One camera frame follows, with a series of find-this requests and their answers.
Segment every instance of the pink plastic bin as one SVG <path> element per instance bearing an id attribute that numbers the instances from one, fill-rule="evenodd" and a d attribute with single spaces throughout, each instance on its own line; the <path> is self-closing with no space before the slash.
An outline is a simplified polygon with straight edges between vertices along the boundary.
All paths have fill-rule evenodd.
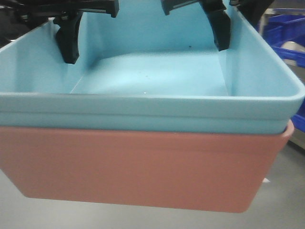
<path id="1" fill-rule="evenodd" d="M 0 168 L 27 197 L 223 212 L 248 209 L 293 133 L 0 127 Z"/>

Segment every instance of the gray floor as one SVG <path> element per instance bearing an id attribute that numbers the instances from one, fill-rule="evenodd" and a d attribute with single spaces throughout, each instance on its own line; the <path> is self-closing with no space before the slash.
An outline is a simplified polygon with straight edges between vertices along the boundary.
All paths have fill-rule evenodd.
<path id="1" fill-rule="evenodd" d="M 278 155 L 243 214 L 24 197 L 0 170 L 0 229 L 305 229 L 305 153 Z"/>

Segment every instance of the blue crate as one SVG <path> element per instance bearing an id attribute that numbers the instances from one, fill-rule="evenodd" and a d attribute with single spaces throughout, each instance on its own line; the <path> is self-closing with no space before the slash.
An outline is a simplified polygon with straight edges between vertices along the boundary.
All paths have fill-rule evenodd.
<path id="1" fill-rule="evenodd" d="M 291 38 L 289 39 L 289 41 L 296 42 L 300 45 L 305 46 L 305 35 Z M 271 45 L 271 47 L 282 59 L 296 61 L 297 66 L 305 68 L 305 53 L 281 48 L 281 46 L 285 42 L 286 41 L 278 42 L 276 44 Z"/>
<path id="2" fill-rule="evenodd" d="M 274 27 L 274 26 L 267 25 L 264 28 L 263 38 L 270 45 L 277 44 L 283 40 L 282 30 L 283 30 L 282 26 Z"/>
<path id="3" fill-rule="evenodd" d="M 198 3 L 120 8 L 84 14 L 75 65 L 51 22 L 1 49 L 0 125 L 276 134 L 299 109 L 304 85 L 234 8 L 223 52 Z"/>
<path id="4" fill-rule="evenodd" d="M 291 118 L 291 120 L 294 123 L 296 129 L 298 129 L 302 132 L 305 132 L 305 117 L 304 116 L 296 114 Z"/>
<path id="5" fill-rule="evenodd" d="M 281 40 L 285 41 L 293 37 L 305 34 L 305 16 L 303 15 L 278 15 L 271 17 L 268 23 L 269 28 L 273 29 L 281 26 Z"/>

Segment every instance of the light blue plastic bin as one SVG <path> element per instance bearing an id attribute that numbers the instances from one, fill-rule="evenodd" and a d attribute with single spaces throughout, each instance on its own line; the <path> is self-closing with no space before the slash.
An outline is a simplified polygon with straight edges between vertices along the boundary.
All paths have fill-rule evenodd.
<path id="1" fill-rule="evenodd" d="M 84 14 L 75 65 L 47 23 L 0 50 L 0 125 L 280 133 L 304 86 L 228 11 L 231 48 L 218 52 L 198 3 L 165 16 L 160 0 L 121 0 L 116 19 Z"/>

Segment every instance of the plastic bin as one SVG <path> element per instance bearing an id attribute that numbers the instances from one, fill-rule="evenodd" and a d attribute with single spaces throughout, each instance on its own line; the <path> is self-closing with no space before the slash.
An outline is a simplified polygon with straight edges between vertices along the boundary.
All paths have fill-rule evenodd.
<path id="1" fill-rule="evenodd" d="M 301 35 L 298 37 L 290 38 L 289 41 L 296 42 L 300 45 L 305 45 L 305 35 Z M 305 53 L 304 52 L 298 52 L 293 50 L 288 50 L 281 48 L 281 46 L 286 41 L 278 42 L 274 45 L 271 45 L 274 51 L 282 58 L 282 59 L 288 59 L 293 60 L 296 62 L 296 65 L 299 67 L 305 67 Z"/>
<path id="2" fill-rule="evenodd" d="M 268 22 L 269 29 L 278 26 L 281 26 L 282 41 L 299 36 L 300 34 L 305 34 L 305 16 L 278 15 L 269 18 L 269 22 Z"/>
<path id="3" fill-rule="evenodd" d="M 282 30 L 283 30 L 282 26 L 274 27 L 267 25 L 264 28 L 263 38 L 270 45 L 280 43 L 283 40 Z"/>
<path id="4" fill-rule="evenodd" d="M 169 16 L 159 0 L 121 1 L 116 19 L 85 13 L 75 65 L 62 60 L 56 25 L 26 34 L 0 50 L 0 125 L 282 133 L 304 86 L 229 9 L 224 52 L 198 3 Z"/>
<path id="5" fill-rule="evenodd" d="M 278 135 L 0 127 L 0 168 L 27 197 L 243 212 Z"/>

